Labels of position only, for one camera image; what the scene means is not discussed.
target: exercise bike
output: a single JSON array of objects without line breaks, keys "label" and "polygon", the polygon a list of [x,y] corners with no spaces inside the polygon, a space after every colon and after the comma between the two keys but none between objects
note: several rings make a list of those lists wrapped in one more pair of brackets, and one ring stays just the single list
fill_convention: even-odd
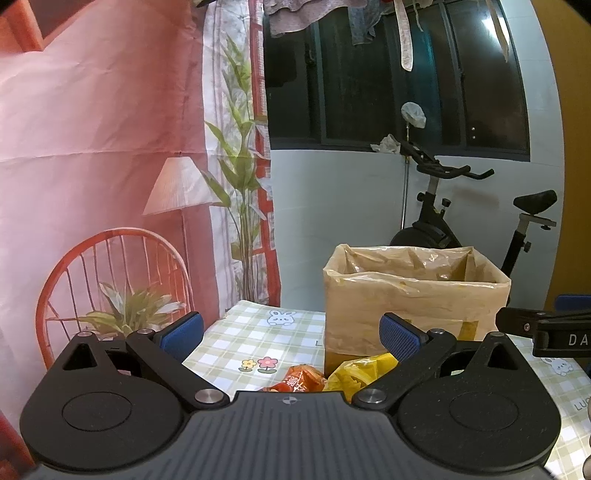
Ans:
[{"label": "exercise bike", "polygon": [[[435,198],[439,180],[450,180],[460,176],[474,180],[484,180],[495,174],[493,169],[482,174],[475,174],[470,171],[470,166],[446,167],[441,165],[439,160],[431,156],[412,142],[401,141],[400,153],[412,158],[417,163],[417,171],[429,175],[429,185],[426,192],[417,195],[417,200],[422,202],[421,213],[418,220],[412,226],[400,230],[390,245],[399,247],[425,247],[425,248],[458,248],[461,243],[454,235],[452,229],[444,220],[446,209],[452,204],[450,200],[441,201],[443,208],[435,208]],[[513,205],[524,213],[519,214],[519,224],[515,229],[513,238],[507,250],[501,270],[505,275],[510,276],[517,257],[523,249],[528,252],[531,243],[525,241],[527,228],[532,223],[538,223],[544,230],[550,230],[556,226],[556,222],[538,216],[556,203],[558,197],[554,190],[524,195],[513,200]]]}]

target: tablecloth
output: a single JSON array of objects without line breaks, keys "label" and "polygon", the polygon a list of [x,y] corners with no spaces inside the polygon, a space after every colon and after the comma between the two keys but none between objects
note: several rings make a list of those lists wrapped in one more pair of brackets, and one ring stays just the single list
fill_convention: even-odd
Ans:
[{"label": "tablecloth", "polygon": [[324,313],[241,300],[207,329],[183,362],[230,398],[283,380],[293,365],[324,370]]},{"label": "tablecloth", "polygon": [[[212,325],[184,365],[230,398],[281,381],[292,365],[324,367],[324,313],[240,301]],[[583,480],[591,455],[587,404],[591,381],[572,359],[531,355],[532,341],[510,336],[556,402],[562,428],[546,468],[559,480]]]},{"label": "tablecloth", "polygon": [[546,387],[562,419],[560,437],[546,468],[560,480],[583,480],[583,463],[591,455],[587,415],[591,380],[572,358],[536,358],[531,354],[531,339],[509,337]]}]

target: red snack package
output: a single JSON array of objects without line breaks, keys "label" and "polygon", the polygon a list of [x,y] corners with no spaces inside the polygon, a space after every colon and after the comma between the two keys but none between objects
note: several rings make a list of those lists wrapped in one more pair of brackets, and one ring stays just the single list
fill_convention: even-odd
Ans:
[{"label": "red snack package", "polygon": [[263,392],[322,392],[326,379],[310,365],[290,367],[284,379],[272,387],[262,388]]}]

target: dark window glass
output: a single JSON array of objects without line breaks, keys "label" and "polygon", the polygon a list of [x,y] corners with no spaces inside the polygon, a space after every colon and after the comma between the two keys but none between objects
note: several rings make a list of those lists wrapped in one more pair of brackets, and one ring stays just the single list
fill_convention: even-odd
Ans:
[{"label": "dark window glass", "polygon": [[310,31],[270,37],[265,28],[265,83],[269,135],[272,139],[318,141],[316,67]]},{"label": "dark window glass", "polygon": [[[413,129],[411,139],[421,145],[460,145],[460,102],[459,82],[456,83],[452,50],[448,42],[446,26],[439,5],[422,9],[417,17],[414,11],[408,13],[413,37],[414,65],[411,72],[400,66],[396,57],[397,91],[399,105],[404,102],[419,104],[425,116],[425,129]],[[397,35],[395,17],[385,20],[392,35]],[[404,129],[399,135],[406,135]]]},{"label": "dark window glass", "polygon": [[[505,34],[509,37],[498,0]],[[485,2],[434,0],[407,8],[414,67],[400,65],[394,14],[375,38],[352,44],[338,8],[302,32],[265,31],[265,75],[272,148],[369,150],[393,133],[406,137],[400,108],[418,103],[424,129],[411,140],[434,154],[529,160],[523,86],[512,42],[506,62]]]},{"label": "dark window glass", "polygon": [[353,46],[349,15],[338,8],[318,22],[326,137],[365,144],[394,130],[394,94],[384,24],[373,42]]},{"label": "dark window glass", "polygon": [[[463,72],[467,144],[528,150],[527,111],[513,48],[507,63],[484,2],[457,1],[447,9]],[[501,25],[508,37],[502,16]]]}]

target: yellow plastic bag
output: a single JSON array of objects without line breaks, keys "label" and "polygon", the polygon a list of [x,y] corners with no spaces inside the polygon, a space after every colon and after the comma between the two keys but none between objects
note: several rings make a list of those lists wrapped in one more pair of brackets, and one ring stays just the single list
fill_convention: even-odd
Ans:
[{"label": "yellow plastic bag", "polygon": [[351,402],[355,393],[387,374],[396,365],[398,360],[391,353],[343,362],[326,381],[323,391],[342,390],[347,401]]}]

